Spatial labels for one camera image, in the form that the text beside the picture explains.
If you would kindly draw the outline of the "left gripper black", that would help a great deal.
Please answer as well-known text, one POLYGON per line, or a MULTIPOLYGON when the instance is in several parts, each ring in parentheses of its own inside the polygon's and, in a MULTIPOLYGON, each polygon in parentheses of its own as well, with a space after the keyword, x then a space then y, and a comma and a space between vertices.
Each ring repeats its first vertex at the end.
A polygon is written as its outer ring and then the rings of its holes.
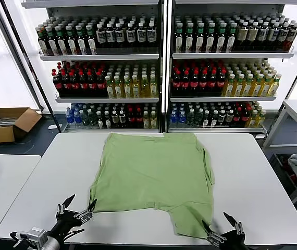
POLYGON ((49 231, 50 237, 53 237, 57 241, 65 241, 70 237, 81 233, 84 229, 77 231, 71 231, 72 228, 81 227, 83 222, 88 222, 93 217, 93 210, 97 199, 89 204, 86 210, 82 212, 65 211, 73 201, 75 195, 68 197, 62 204, 57 205, 56 224, 49 231))

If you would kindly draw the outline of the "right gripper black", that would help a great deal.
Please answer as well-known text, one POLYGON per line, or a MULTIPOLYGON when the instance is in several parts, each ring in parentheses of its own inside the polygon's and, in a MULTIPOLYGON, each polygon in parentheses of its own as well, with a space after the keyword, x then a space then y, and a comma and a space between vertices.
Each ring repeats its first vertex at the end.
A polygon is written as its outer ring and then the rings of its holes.
POLYGON ((213 232, 205 221, 202 221, 204 230, 207 234, 207 240, 213 246, 221 245, 222 250, 249 250, 250 248, 244 243, 245 234, 237 234, 237 232, 242 232, 242 223, 237 222, 233 216, 227 214, 226 212, 223 212, 223 214, 235 230, 226 232, 220 236, 213 232))

